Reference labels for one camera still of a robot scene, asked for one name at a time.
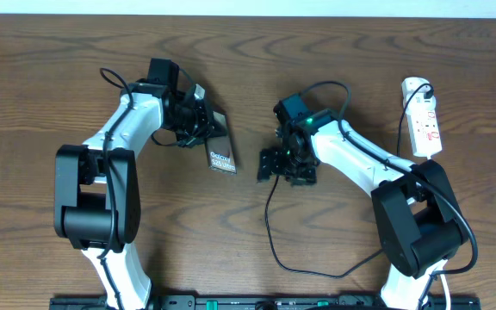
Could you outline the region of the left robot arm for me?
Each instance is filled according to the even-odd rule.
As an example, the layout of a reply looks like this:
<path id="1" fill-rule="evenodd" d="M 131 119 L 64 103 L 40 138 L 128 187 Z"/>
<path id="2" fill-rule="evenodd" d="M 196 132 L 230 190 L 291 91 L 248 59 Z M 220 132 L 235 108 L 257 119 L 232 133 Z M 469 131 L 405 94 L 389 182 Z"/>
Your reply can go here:
<path id="1" fill-rule="evenodd" d="M 108 308 L 144 309 L 151 299 L 134 243 L 141 216 L 136 163 L 159 129 L 187 148 L 228 134 L 225 113 L 199 84 L 180 91 L 174 82 L 141 79 L 121 90 L 117 110 L 96 134 L 56 153 L 55 232 L 92 262 Z"/>

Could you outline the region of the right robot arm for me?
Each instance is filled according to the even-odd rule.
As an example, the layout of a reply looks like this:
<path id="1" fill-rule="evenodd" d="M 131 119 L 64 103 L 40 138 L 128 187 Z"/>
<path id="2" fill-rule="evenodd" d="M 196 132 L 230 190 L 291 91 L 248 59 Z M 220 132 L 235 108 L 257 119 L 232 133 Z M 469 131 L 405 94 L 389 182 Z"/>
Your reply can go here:
<path id="1" fill-rule="evenodd" d="M 387 307 L 422 309 L 434 280 L 475 266 L 472 256 L 464 267 L 445 267 L 461 245 L 475 249 L 477 242 L 440 164 L 396 157 L 330 109 L 275 107 L 274 113 L 282 144 L 260 152 L 258 180 L 313 185 L 317 166 L 328 164 L 361 188 L 372 201 L 380 251 L 391 264 L 380 292 Z"/>

